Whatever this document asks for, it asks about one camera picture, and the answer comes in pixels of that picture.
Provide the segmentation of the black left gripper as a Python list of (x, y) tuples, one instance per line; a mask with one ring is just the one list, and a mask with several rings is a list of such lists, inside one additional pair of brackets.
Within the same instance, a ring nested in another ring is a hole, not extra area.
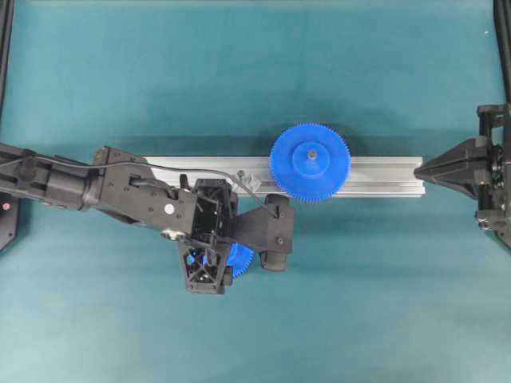
[[(196, 196), (196, 210), (191, 238), (207, 247), (178, 243), (184, 285), (193, 294), (224, 294), (233, 283), (233, 268), (227, 266), (231, 246), (216, 242), (228, 233), (228, 221), (237, 213), (238, 196), (222, 179), (198, 179), (192, 193)], [(192, 249), (205, 250), (209, 265), (187, 266), (185, 257)]]

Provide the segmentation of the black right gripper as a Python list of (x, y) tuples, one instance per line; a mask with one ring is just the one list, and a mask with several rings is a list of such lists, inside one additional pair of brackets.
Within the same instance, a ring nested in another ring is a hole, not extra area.
[[(510, 103), (477, 108), (479, 135), (457, 144), (414, 170), (414, 176), (477, 198), (477, 221), (484, 230), (510, 230)], [(485, 160), (489, 178), (477, 185), (463, 172), (437, 174), (450, 165)]]

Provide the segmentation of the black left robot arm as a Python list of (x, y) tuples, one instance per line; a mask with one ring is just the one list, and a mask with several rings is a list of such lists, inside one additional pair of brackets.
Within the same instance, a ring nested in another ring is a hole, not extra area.
[(178, 244), (187, 291), (223, 294), (233, 282), (231, 246), (219, 238), (234, 207), (224, 180), (176, 186), (155, 175), (156, 166), (120, 149), (99, 149), (93, 164), (1, 146), (1, 191), (67, 211), (95, 209), (122, 223), (157, 231)]

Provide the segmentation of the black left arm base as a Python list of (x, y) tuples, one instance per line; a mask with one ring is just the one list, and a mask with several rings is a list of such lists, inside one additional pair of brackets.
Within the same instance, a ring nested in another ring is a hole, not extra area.
[(19, 198), (2, 192), (0, 205), (0, 249), (4, 251), (17, 236)]

